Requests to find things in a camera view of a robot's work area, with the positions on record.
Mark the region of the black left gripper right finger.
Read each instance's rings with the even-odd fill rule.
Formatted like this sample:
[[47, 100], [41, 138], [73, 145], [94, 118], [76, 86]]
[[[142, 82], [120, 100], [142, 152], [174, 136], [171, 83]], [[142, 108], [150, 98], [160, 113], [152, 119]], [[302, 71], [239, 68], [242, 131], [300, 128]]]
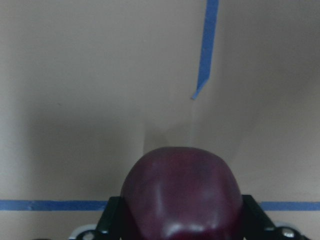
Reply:
[[242, 195], [240, 230], [245, 240], [272, 240], [276, 226], [249, 194]]

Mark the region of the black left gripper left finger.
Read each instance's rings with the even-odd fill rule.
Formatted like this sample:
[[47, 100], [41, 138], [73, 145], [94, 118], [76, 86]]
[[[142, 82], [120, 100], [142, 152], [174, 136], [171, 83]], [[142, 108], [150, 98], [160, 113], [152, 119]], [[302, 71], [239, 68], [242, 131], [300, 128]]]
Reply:
[[121, 196], [112, 196], [95, 228], [100, 240], [136, 240], [137, 227], [132, 213]]

